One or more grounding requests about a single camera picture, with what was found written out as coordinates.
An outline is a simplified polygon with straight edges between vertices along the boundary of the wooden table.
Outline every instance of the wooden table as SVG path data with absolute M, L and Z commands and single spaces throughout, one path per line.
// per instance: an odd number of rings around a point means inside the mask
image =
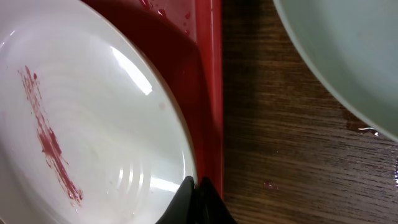
M 397 144 L 312 75 L 271 0 L 223 1 L 224 199 L 238 223 L 398 223 Z

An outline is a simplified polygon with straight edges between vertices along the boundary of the ceramic plate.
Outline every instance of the ceramic plate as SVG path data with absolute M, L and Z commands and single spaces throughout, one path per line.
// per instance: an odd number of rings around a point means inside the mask
M 80 1 L 2 1 L 0 217 L 155 223 L 196 176 L 176 110 L 137 49 Z
M 398 1 L 274 2 L 298 52 L 331 94 L 398 141 Z

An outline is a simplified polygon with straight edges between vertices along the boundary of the tray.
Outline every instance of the tray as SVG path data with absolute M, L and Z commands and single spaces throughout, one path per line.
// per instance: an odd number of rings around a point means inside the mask
M 195 149 L 198 179 L 223 197 L 221 0 L 83 0 L 151 60 L 173 92 Z

